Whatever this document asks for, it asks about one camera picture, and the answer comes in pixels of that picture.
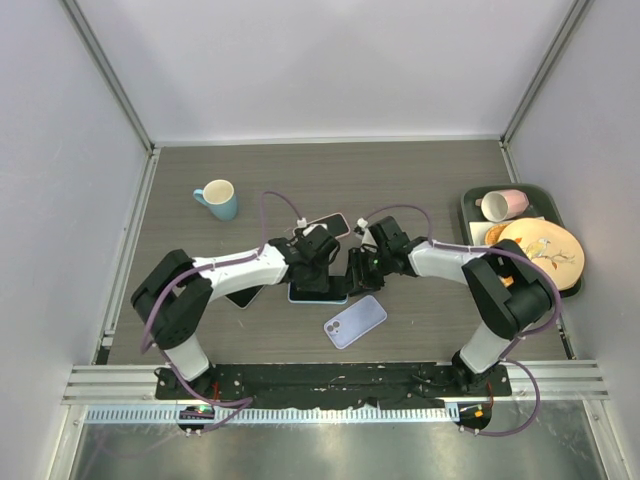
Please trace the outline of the pink phone case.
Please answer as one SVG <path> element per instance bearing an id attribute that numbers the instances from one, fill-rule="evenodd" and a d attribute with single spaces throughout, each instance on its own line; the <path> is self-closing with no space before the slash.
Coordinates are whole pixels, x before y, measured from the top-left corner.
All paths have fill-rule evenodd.
<path id="1" fill-rule="evenodd" d="M 332 213 L 316 220 L 307 220 L 305 217 L 296 221 L 293 229 L 294 236 L 302 236 L 310 239 L 340 239 L 350 233 L 346 219 L 342 213 Z"/>

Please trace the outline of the silver edged black smartphone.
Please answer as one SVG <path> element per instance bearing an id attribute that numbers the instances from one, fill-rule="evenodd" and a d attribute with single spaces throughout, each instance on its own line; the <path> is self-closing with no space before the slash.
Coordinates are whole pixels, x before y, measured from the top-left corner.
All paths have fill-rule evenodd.
<path id="1" fill-rule="evenodd" d="M 235 305 L 239 309 L 248 308 L 251 303 L 258 297 L 258 295 L 265 288 L 264 285 L 254 286 L 247 289 L 239 290 L 230 293 L 226 296 L 226 299 Z"/>

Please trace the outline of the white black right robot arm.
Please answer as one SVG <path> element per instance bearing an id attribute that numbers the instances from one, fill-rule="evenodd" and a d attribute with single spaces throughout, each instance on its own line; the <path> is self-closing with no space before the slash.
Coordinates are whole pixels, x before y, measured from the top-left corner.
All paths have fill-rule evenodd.
<path id="1" fill-rule="evenodd" d="M 438 278 L 468 287 L 481 324 L 452 357 L 451 380 L 457 391 L 472 395 L 518 336 L 549 311 L 557 315 L 561 298 L 549 275 L 513 240 L 493 247 L 410 239 L 392 216 L 376 222 L 360 218 L 355 233 L 361 245 L 349 251 L 347 284 L 356 295 L 382 289 L 392 274 Z"/>

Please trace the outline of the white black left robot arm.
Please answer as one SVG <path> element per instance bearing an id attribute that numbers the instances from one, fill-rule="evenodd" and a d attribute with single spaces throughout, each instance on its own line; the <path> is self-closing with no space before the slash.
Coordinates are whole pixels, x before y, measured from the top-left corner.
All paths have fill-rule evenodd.
<path id="1" fill-rule="evenodd" d="M 211 362 L 196 330 L 209 303 L 254 287 L 293 283 L 326 292 L 329 266 L 340 242 L 320 225 L 296 229 L 260 247 L 220 257 L 191 257 L 170 251 L 131 296 L 144 322 L 142 351 L 151 345 L 178 372 L 178 386 L 190 398 L 205 397 L 213 385 Z"/>

